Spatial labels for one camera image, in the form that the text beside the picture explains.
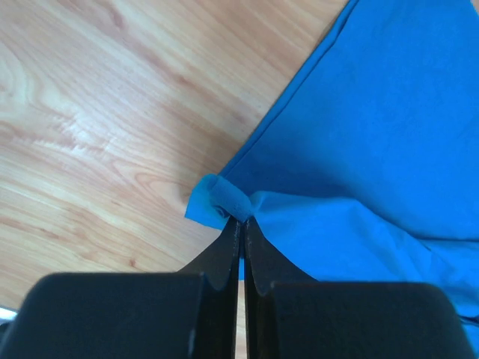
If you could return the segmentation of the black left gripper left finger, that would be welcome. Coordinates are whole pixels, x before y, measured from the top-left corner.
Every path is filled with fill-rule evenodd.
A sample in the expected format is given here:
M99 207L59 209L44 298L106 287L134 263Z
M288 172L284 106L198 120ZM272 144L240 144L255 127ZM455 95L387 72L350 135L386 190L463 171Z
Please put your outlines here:
M57 273L38 281L1 339L3 358L233 358L240 226L184 268Z

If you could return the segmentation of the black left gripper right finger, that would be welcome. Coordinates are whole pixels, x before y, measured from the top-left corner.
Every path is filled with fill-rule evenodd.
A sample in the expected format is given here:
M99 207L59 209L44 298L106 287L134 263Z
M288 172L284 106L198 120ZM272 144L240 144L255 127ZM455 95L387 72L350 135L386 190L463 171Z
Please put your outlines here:
M445 294L425 283L313 279L258 223L243 228L250 358L473 358Z

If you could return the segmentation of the blue t-shirt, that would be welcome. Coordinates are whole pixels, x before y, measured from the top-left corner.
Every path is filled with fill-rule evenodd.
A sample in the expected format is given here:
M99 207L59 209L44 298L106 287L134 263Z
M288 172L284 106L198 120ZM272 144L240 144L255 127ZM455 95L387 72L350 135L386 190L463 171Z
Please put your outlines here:
M327 281L425 282L478 342L478 12L350 1L186 217L255 217Z

